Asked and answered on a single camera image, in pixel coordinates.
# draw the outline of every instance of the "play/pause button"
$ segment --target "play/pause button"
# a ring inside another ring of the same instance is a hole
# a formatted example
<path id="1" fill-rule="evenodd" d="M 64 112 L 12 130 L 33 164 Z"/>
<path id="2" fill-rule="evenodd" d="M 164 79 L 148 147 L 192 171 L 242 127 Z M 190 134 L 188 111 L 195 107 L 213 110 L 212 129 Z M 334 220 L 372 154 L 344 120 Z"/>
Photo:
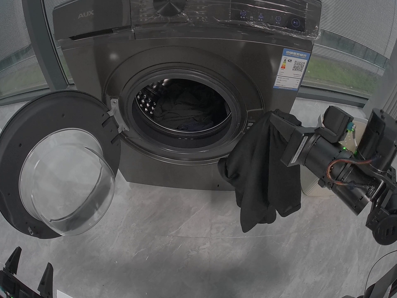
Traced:
<path id="1" fill-rule="evenodd" d="M 292 23 L 292 25 L 293 25 L 294 27 L 299 27 L 299 26 L 300 26 L 300 21 L 299 21 L 299 19 L 297 19 L 297 18 L 292 19 L 291 23 Z"/>

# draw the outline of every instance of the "cable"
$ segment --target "cable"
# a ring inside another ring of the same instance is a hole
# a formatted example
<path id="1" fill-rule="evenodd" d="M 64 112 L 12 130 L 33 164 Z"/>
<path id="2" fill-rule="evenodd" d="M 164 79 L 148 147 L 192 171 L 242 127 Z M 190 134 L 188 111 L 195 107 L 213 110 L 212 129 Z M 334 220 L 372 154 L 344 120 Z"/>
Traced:
<path id="1" fill-rule="evenodd" d="M 394 250 L 394 251 L 391 251 L 391 252 L 389 252 L 389 253 L 383 255 L 380 259 L 378 259 L 378 260 L 374 263 L 374 265 L 372 266 L 370 272 L 368 273 L 367 281 L 365 282 L 364 294 L 365 294 L 365 291 L 367 290 L 367 283 L 368 283 L 368 279 L 370 278 L 371 271 L 372 271 L 372 269 L 375 267 L 376 263 L 377 263 L 378 261 L 380 261 L 383 257 L 385 257 L 385 256 L 387 256 L 387 255 L 389 255 L 389 254 L 391 254 L 391 253 L 394 253 L 394 252 L 396 252 L 396 251 L 397 251 L 397 250 Z"/>
<path id="2" fill-rule="evenodd" d="M 355 153 L 357 152 L 357 141 L 356 141 L 356 129 L 353 129 L 352 131 L 352 135 L 353 135 L 353 141 L 354 141 L 354 146 L 356 146 L 356 150 Z"/>
<path id="3" fill-rule="evenodd" d="M 373 158 L 367 159 L 367 160 L 354 160 L 354 159 L 346 159 L 346 158 L 335 159 L 335 160 L 332 161 L 332 162 L 328 165 L 328 167 L 327 167 L 327 178 L 328 178 L 331 182 L 337 184 L 338 186 L 348 186 L 348 185 L 351 184 L 350 182 L 336 181 L 335 179 L 333 179 L 333 178 L 331 177 L 331 168 L 332 168 L 332 166 L 333 166 L 334 164 L 338 163 L 338 162 L 350 163 L 350 164 L 353 164 L 353 165 L 368 165 L 368 164 L 370 164 L 372 161 L 374 161 L 376 158 L 377 158 L 377 156 L 374 156 Z M 360 187 L 360 186 L 366 187 L 366 186 L 360 185 L 360 184 L 355 184 L 355 186 L 357 186 L 357 187 Z"/>

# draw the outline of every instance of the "black cloth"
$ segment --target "black cloth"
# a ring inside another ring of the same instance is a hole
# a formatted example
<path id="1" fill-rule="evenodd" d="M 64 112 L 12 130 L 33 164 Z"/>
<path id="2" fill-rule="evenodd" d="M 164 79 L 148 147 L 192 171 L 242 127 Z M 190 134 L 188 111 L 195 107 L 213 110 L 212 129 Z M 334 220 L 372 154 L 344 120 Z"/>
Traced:
<path id="1" fill-rule="evenodd" d="M 255 122 L 229 156 L 218 162 L 221 176 L 236 189 L 243 232 L 274 222 L 276 210 L 287 216 L 300 209 L 300 167 L 280 161 L 287 142 L 270 123 L 271 113 Z M 301 126 L 293 115 L 273 113 Z"/>
<path id="2" fill-rule="evenodd" d="M 200 131 L 213 126 L 212 116 L 222 107 L 222 97 L 199 83 L 174 82 L 159 98 L 154 120 L 172 129 Z"/>

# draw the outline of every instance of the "floor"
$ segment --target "floor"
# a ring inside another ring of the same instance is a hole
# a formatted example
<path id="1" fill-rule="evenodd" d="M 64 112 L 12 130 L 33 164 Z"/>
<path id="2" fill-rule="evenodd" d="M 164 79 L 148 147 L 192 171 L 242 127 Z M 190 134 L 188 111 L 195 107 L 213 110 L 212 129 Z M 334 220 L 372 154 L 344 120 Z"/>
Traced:
<path id="1" fill-rule="evenodd" d="M 21 105 L 0 108 L 0 128 Z M 297 99 L 292 113 L 315 126 L 328 103 Z M 340 105 L 356 117 L 359 108 Z M 39 240 L 0 217 L 0 266 L 22 247 L 17 276 L 37 288 L 47 261 L 54 292 L 104 297 L 357 297 L 380 246 L 337 197 L 302 195 L 302 208 L 244 234 L 232 191 L 181 190 L 129 183 L 117 174 L 103 219 L 73 237 Z M 381 260 L 369 284 L 397 262 Z"/>

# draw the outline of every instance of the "washing machine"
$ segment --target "washing machine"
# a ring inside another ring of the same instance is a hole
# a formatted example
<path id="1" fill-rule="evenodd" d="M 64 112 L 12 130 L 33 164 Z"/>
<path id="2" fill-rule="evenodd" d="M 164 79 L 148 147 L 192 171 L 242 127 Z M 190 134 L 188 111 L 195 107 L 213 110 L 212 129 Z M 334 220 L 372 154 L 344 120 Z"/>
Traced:
<path id="1" fill-rule="evenodd" d="M 130 182 L 232 190 L 217 161 L 264 112 L 290 111 L 320 14 L 319 0 L 57 6 L 77 91 L 29 102 L 3 129 L 1 213 L 39 238 L 82 233 L 110 205 L 118 169 Z"/>

